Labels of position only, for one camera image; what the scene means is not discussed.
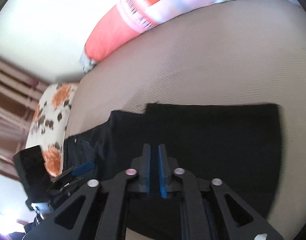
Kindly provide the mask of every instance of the black garment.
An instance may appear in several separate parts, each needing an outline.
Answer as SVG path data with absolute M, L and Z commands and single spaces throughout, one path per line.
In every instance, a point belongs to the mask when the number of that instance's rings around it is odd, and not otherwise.
M 149 104 L 145 114 L 113 111 L 106 123 L 65 140 L 64 170 L 95 160 L 96 170 L 88 176 L 111 179 L 141 156 L 144 143 L 165 144 L 168 156 L 180 167 L 197 178 L 221 178 L 258 213 L 268 215 L 281 165 L 277 105 Z M 141 205 L 132 213 L 134 220 L 146 221 L 161 234 L 168 230 L 163 225 L 170 227 L 167 216 L 147 219 Z

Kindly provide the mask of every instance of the mattress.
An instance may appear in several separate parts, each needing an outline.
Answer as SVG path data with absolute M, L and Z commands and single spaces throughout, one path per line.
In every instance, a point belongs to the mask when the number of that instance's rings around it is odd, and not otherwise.
M 129 41 L 81 81 L 66 137 L 147 103 L 281 105 L 283 163 L 268 217 L 285 240 L 306 222 L 306 13 L 285 0 L 200 8 Z

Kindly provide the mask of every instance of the striped curtain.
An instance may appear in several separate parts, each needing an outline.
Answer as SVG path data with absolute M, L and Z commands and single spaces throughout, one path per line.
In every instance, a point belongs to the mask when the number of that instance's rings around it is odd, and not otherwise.
M 47 87 L 0 59 L 0 174 L 18 179 L 12 157 L 25 148 L 35 109 Z

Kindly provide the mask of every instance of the wall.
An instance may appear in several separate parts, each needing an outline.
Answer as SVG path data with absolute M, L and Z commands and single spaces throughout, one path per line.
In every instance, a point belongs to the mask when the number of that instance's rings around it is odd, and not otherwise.
M 0 175 L 0 213 L 32 222 L 35 213 L 25 205 L 27 195 L 20 182 Z
M 8 0 L 0 12 L 0 57 L 48 82 L 77 81 L 97 22 L 119 0 Z

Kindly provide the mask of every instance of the metal pin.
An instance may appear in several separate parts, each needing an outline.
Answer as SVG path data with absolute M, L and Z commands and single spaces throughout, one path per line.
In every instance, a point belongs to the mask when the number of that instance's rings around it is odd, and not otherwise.
M 177 175 L 182 175 L 185 173 L 185 169 L 182 169 L 182 168 L 176 168 L 174 170 L 174 173 L 177 174 Z
M 222 185 L 222 180 L 212 179 L 212 184 L 215 185 L 215 186 L 220 186 L 220 185 Z
M 91 179 L 87 182 L 87 185 L 90 187 L 97 187 L 99 185 L 99 181 L 96 179 Z
M 137 173 L 137 170 L 135 170 L 135 169 L 127 169 L 127 170 L 125 171 L 125 173 L 126 173 L 127 175 L 132 176 L 132 175 L 135 175 L 135 174 Z

